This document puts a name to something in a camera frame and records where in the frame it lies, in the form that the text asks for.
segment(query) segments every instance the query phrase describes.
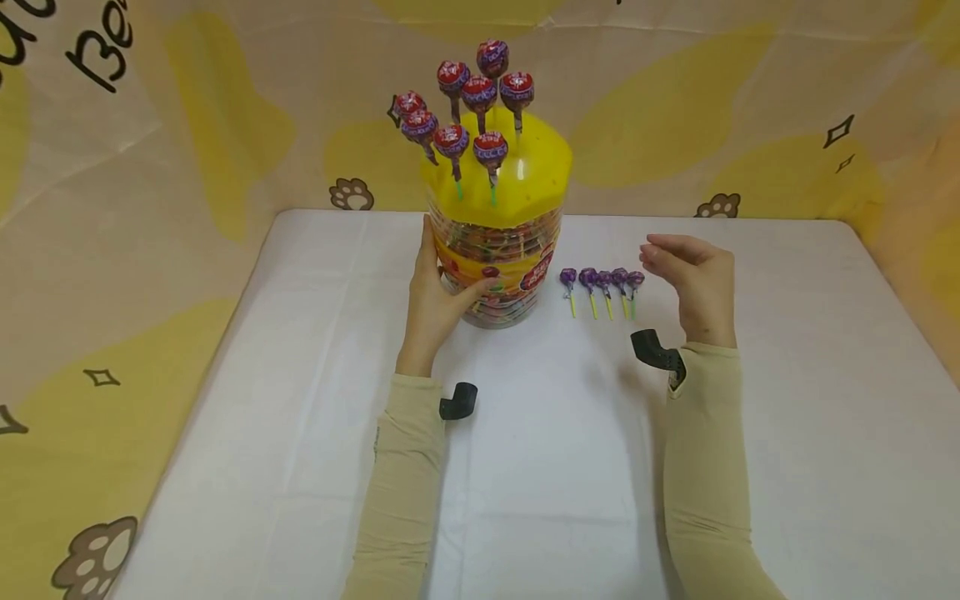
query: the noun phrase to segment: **clear plastic container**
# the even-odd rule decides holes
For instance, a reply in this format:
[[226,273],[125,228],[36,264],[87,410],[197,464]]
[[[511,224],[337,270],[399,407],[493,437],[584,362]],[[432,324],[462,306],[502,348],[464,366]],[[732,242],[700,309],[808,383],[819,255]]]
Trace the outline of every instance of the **clear plastic container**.
[[464,320],[487,329],[501,329],[526,318],[537,304],[537,292],[560,235],[561,208],[515,228],[489,228],[446,218],[430,203],[430,218],[444,265],[444,285],[457,293],[476,278],[461,265],[482,265],[483,277],[500,284],[468,312]]

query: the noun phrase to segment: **white table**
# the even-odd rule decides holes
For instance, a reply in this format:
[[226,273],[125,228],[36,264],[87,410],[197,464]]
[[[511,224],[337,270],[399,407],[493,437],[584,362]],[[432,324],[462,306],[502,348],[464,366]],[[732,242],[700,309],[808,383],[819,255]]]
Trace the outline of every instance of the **white table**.
[[[420,216],[281,214],[116,600],[335,599],[403,335]],[[540,306],[461,324],[435,374],[480,389],[448,426],[431,600],[683,596],[658,542],[665,374],[628,335],[682,333],[650,277],[595,321],[561,267],[636,265],[646,233],[737,256],[756,549],[795,600],[960,589],[960,393],[844,225],[566,217]]]

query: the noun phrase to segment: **yellow jar lid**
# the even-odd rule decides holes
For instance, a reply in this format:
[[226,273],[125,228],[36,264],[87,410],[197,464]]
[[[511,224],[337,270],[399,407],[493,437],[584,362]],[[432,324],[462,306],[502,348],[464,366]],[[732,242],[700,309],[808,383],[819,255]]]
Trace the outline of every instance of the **yellow jar lid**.
[[514,228],[564,203],[573,154],[552,127],[524,112],[523,133],[517,141],[512,112],[497,106],[487,113],[487,131],[502,133],[510,146],[497,174],[494,206],[487,168],[473,155],[476,115],[464,109],[461,124],[470,133],[470,145],[460,159],[463,199],[457,193],[448,159],[438,153],[439,167],[426,157],[420,166],[431,200],[446,218],[489,228]]

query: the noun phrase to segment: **star shape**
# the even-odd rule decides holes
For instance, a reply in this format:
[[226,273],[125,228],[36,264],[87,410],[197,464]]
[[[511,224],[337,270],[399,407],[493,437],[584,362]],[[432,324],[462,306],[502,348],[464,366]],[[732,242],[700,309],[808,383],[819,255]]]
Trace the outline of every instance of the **star shape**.
[[84,369],[84,374],[93,380],[93,387],[99,388],[104,385],[120,385],[110,373],[110,369]]
[[856,156],[856,155],[850,155],[850,158],[847,158],[846,160],[844,160],[843,162],[841,162],[841,163],[840,163],[840,166],[837,167],[837,173],[840,173],[841,171],[843,171],[844,169],[846,169],[847,167],[849,167],[849,166],[850,166],[850,163],[853,162],[853,157],[854,157],[854,156]]
[[824,149],[829,148],[833,142],[847,137],[847,135],[850,134],[850,127],[853,125],[854,116],[856,115],[850,115],[840,125],[827,130],[827,143],[824,144]]
[[30,431],[30,429],[13,418],[6,404],[0,404],[0,435],[5,433],[27,433],[28,431]]
[[390,107],[387,108],[387,116],[394,122],[394,127],[400,129],[400,115],[396,113],[396,94],[394,94],[394,99],[390,101]]

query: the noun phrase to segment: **sleeve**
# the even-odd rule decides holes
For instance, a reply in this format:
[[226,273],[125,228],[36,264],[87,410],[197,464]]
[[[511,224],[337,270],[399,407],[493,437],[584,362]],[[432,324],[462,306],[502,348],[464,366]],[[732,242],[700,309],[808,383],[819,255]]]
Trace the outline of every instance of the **sleeve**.
[[740,355],[687,344],[669,392],[663,503],[667,542],[690,600],[785,600],[750,538]]
[[416,600],[430,560],[446,440],[440,384],[394,375],[342,600]]

